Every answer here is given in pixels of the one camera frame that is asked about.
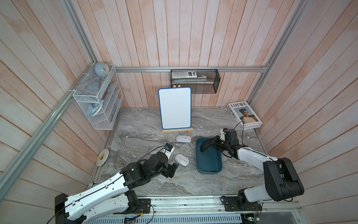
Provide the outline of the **white mouse with logo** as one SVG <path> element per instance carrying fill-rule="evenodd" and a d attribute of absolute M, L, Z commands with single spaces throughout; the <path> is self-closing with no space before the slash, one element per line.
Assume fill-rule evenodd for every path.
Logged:
<path fill-rule="evenodd" d="M 178 164 L 184 167 L 187 167 L 189 165 L 189 159 L 182 154 L 177 154 L 174 159 Z"/>

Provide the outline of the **black computer mouse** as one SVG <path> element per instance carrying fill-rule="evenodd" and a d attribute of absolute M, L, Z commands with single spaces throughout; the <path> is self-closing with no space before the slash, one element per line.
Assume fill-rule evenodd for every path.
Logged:
<path fill-rule="evenodd" d="M 213 139 L 206 140 L 200 147 L 200 151 L 204 152 L 213 145 Z"/>

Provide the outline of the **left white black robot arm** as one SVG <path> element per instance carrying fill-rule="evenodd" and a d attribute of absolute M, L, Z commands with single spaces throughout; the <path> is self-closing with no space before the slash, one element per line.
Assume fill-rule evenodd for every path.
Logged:
<path fill-rule="evenodd" d="M 86 224 L 112 213 L 130 213 L 140 207 L 134 188 L 162 175 L 174 177 L 179 164 L 169 164 L 163 152 L 128 164 L 115 176 L 84 192 L 55 197 L 57 224 Z"/>

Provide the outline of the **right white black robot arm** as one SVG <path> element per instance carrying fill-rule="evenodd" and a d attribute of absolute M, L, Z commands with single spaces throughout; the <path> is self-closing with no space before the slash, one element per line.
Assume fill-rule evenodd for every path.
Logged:
<path fill-rule="evenodd" d="M 240 190 L 239 203 L 289 201 L 304 194 L 304 186 L 290 159 L 265 155 L 240 143 L 235 129 L 222 129 L 221 135 L 208 140 L 208 144 L 222 153 L 228 152 L 230 158 L 248 163 L 263 172 L 264 184 Z"/>

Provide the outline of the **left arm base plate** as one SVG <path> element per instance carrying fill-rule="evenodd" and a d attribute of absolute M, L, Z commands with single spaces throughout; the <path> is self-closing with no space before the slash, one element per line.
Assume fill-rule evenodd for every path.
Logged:
<path fill-rule="evenodd" d="M 143 213 L 149 214 L 151 212 L 151 199 L 140 198 L 137 201 L 129 202 L 129 207 L 122 214 Z"/>

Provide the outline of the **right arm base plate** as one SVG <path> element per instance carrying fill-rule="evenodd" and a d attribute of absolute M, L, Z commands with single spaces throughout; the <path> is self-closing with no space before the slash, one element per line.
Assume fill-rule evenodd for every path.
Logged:
<path fill-rule="evenodd" d="M 262 205 L 259 202 L 248 202 L 242 195 L 235 197 L 221 196 L 220 201 L 225 211 L 261 211 Z"/>

